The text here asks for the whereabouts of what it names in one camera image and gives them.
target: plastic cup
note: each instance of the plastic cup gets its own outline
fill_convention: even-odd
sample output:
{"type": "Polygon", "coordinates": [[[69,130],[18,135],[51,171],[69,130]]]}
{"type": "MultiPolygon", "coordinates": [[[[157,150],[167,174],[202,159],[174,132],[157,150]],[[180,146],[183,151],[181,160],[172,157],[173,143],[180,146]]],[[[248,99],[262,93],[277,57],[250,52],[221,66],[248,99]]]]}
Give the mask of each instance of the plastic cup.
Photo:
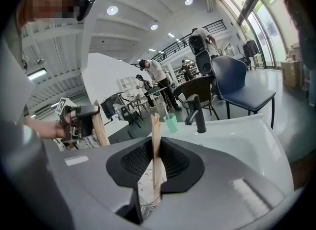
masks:
{"type": "Polygon", "coordinates": [[[168,130],[170,133],[178,132],[178,122],[175,114],[169,114],[168,116],[163,117],[164,122],[167,124],[168,130]]]}

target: blue chair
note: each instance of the blue chair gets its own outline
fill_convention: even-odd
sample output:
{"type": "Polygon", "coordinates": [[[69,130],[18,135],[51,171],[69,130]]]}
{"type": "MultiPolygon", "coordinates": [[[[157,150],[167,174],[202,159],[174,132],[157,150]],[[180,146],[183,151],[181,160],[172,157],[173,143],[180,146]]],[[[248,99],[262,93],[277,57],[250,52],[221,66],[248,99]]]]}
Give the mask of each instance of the blue chair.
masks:
{"type": "Polygon", "coordinates": [[[275,91],[249,87],[245,85],[247,66],[230,56],[219,56],[211,61],[219,94],[226,101],[227,118],[230,119],[229,104],[239,106],[257,114],[272,100],[271,128],[275,118],[275,91]]]}

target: faucet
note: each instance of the faucet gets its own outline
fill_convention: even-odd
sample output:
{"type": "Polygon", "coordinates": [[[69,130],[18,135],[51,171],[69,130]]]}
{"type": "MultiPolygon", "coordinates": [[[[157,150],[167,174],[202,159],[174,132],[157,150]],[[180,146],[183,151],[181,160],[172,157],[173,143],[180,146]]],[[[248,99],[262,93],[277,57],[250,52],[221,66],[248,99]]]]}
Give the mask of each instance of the faucet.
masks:
{"type": "Polygon", "coordinates": [[[191,113],[185,120],[186,125],[192,125],[193,119],[196,119],[197,123],[197,132],[198,133],[205,133],[206,132],[206,126],[205,126],[205,120],[202,112],[201,103],[199,101],[198,95],[194,94],[191,95],[186,102],[188,103],[190,107],[191,113]]]}

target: railing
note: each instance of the railing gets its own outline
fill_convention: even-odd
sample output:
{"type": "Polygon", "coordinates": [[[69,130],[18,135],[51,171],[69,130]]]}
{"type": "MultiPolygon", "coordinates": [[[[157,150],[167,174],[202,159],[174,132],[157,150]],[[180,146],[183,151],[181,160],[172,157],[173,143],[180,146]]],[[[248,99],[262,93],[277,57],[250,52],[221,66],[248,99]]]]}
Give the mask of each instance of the railing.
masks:
{"type": "MultiPolygon", "coordinates": [[[[223,20],[218,20],[213,22],[205,27],[204,29],[208,30],[210,34],[215,34],[220,31],[226,30],[226,26],[223,23],[223,20]]],[[[183,38],[179,39],[175,43],[171,44],[170,46],[166,47],[161,53],[155,55],[151,60],[156,60],[158,62],[162,62],[164,59],[169,57],[170,55],[175,54],[176,52],[180,51],[181,49],[185,48],[189,45],[189,38],[191,34],[184,36],[183,38]]]]}

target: sink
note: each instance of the sink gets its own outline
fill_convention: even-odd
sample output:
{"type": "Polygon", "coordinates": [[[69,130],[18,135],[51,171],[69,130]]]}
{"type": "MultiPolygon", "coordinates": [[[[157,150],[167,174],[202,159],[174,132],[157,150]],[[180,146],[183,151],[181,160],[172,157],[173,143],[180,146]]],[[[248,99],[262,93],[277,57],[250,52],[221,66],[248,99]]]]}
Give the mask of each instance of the sink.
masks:
{"type": "Polygon", "coordinates": [[[205,125],[207,131],[202,134],[197,133],[195,123],[178,123],[178,132],[170,133],[166,124],[161,123],[160,134],[229,153],[269,179],[285,195],[294,191],[287,157],[262,114],[207,121],[205,125]]]}

